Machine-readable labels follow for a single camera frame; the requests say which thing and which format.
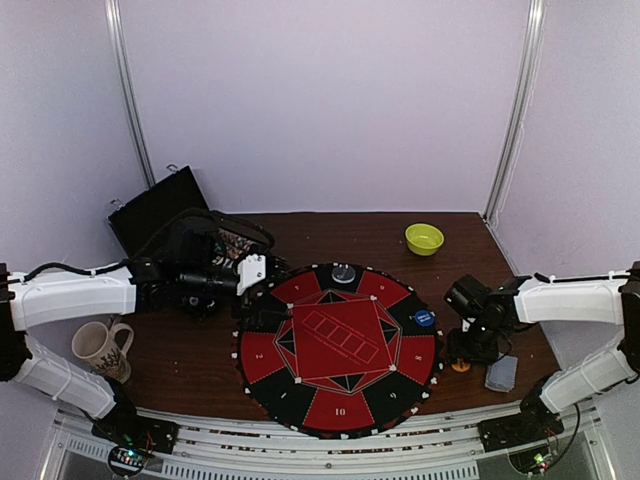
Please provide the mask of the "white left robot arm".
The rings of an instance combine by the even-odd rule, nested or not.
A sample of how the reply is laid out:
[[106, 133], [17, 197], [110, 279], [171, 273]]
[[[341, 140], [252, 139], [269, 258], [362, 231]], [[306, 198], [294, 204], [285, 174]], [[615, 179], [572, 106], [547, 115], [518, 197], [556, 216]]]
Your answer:
[[187, 308], [205, 314], [229, 296], [247, 309], [257, 286], [286, 272], [273, 254], [273, 235], [219, 211], [191, 208], [156, 227], [117, 263], [93, 269], [59, 262], [29, 273], [1, 272], [1, 379], [26, 384], [70, 403], [123, 444], [144, 424], [122, 382], [97, 368], [83, 370], [42, 346], [34, 326], [97, 315]]

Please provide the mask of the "orange big blind button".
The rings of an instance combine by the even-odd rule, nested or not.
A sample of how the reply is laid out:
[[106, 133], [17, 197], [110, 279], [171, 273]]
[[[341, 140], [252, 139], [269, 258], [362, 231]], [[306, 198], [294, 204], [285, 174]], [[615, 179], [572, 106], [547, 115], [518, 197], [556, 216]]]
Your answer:
[[451, 368], [458, 373], [465, 373], [471, 369], [471, 365], [462, 360], [458, 360], [451, 364]]

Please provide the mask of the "blue small blind button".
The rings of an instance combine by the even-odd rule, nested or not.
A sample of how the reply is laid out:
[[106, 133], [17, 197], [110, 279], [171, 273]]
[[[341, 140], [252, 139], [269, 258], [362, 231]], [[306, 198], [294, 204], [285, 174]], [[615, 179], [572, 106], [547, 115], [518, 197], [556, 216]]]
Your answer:
[[419, 310], [414, 315], [414, 321], [421, 327], [429, 327], [435, 323], [435, 315], [429, 310]]

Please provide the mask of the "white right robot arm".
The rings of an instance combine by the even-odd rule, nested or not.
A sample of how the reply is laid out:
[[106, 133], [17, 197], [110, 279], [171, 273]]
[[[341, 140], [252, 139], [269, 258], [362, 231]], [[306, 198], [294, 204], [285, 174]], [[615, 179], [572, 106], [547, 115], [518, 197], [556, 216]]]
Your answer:
[[494, 364], [500, 357], [499, 340], [528, 325], [560, 322], [616, 328], [602, 347], [530, 392], [512, 423], [519, 440], [535, 440], [550, 426], [552, 414], [639, 377], [637, 264], [591, 276], [514, 276], [497, 289], [467, 274], [453, 283], [444, 300], [462, 322], [447, 336], [452, 363]]

